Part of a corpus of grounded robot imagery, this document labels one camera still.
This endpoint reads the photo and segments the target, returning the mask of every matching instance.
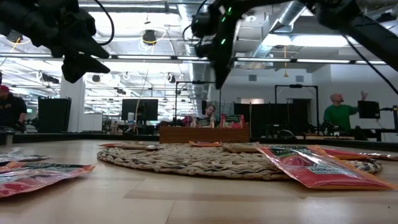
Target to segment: green shirt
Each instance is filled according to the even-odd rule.
[[[357,107],[349,105],[330,105],[325,110],[323,119],[325,121],[331,122],[335,126],[339,126],[344,131],[349,131],[351,129],[351,124],[349,123],[349,116],[354,115],[358,112]]]

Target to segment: red cap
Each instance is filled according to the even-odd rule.
[[[8,87],[6,87],[4,85],[0,85],[0,91],[10,92],[10,89],[8,89]]]

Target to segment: person in red cap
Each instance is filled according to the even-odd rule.
[[[19,121],[23,124],[27,113],[26,109],[25,101],[22,98],[14,96],[8,87],[0,85],[0,120],[2,123],[16,124]]]

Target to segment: white column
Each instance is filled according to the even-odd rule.
[[[68,132],[83,131],[83,113],[85,112],[86,79],[82,77],[76,83],[70,83],[62,77],[60,98],[71,98]]]

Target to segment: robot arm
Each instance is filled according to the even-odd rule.
[[[109,54],[92,38],[95,20],[79,9],[78,0],[0,0],[0,34],[11,30],[29,37],[36,47],[47,47],[53,57],[64,57],[62,72],[71,83],[86,72],[110,72],[91,57]]]
[[[315,8],[318,22],[330,29],[349,35],[375,56],[398,71],[398,37],[365,16],[355,0],[300,0],[309,9]],[[209,6],[207,13],[199,13],[192,21],[194,36],[215,35],[210,44],[196,46],[199,57],[208,57],[216,74],[216,88],[220,89],[233,66],[233,45],[236,24],[251,8],[286,0],[220,0]]]

